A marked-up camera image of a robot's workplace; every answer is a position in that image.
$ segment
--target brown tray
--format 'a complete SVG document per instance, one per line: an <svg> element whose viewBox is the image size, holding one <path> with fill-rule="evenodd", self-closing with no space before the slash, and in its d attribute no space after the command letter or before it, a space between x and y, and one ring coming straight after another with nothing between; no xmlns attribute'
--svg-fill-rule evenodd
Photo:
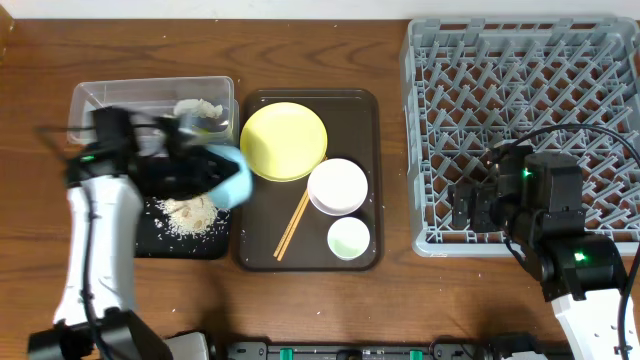
<svg viewBox="0 0 640 360"><path fill-rule="evenodd" d="M343 261L329 250L327 232L339 217L329 216L309 202L282 261L273 253L307 186L307 177L277 183L254 176L251 200L242 207L235 255L250 271L364 271L371 269L382 250L382 181L378 103L359 89L259 90L244 102L242 125L262 107L294 102L313 110L324 122L328 135L327 156L344 158L365 172L369 196L354 216L369 227L371 243L360 257Z"/></svg>

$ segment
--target dish rack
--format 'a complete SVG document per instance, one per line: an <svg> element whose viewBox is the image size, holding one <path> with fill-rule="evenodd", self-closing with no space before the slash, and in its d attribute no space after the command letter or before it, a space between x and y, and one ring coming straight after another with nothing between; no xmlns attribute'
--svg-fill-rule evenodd
<svg viewBox="0 0 640 360"><path fill-rule="evenodd" d="M511 256L502 233L451 227L447 186L490 178L486 149L554 124L617 130L640 149L638 24L626 18L417 19L400 63L410 223L421 256ZM640 170L591 131L536 137L536 151L574 155L586 228L622 255L640 239Z"/></svg>

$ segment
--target small white bowl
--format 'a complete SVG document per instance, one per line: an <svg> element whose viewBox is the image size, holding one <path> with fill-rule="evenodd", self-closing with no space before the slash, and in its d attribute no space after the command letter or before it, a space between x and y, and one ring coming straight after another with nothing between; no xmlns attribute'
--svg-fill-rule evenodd
<svg viewBox="0 0 640 360"><path fill-rule="evenodd" d="M345 159L330 159L309 176L309 200L327 215L343 216L356 211L367 198L367 177L360 167Z"/></svg>
<svg viewBox="0 0 640 360"><path fill-rule="evenodd" d="M339 259L349 261L362 255L369 247L370 235L367 225L361 220L342 218L329 228L327 243Z"/></svg>

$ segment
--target chopsticks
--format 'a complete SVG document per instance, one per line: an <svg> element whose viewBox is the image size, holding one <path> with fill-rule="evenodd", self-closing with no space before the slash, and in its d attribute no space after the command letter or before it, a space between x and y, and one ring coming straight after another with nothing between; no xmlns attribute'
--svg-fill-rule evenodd
<svg viewBox="0 0 640 360"><path fill-rule="evenodd" d="M276 248L276 252L273 253L273 256L278 259L278 261L282 261L282 257L284 256L285 251L287 251L287 247L289 246L289 242L291 242L291 238L293 234L296 232L296 228L298 227L298 223L300 222L300 218L304 213L304 209L307 207L309 203L309 193L307 190L304 190L304 194L302 194L302 199L298 203L298 207L296 211L293 213L291 220L289 221L289 225L287 225L287 229L282 234L282 238L280 239L280 243L278 243L278 247Z"/></svg>

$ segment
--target wooden table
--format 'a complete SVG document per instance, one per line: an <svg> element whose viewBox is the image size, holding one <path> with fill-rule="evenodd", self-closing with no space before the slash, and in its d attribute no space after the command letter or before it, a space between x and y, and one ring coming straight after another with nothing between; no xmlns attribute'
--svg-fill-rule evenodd
<svg viewBox="0 0 640 360"><path fill-rule="evenodd" d="M530 331L564 341L538 284L515 260L427 259L411 249L398 63L406 28L406 21L18 21L0 66L0 357L24 358L29 334L51 326L67 270L62 167L33 127L64 126L83 81L204 75L233 78L240 102L270 87L372 92L380 104L385 254L363 274L254 274L230 256L137 259L138 314L159 335L204 328L221 341L424 343Z"/></svg>

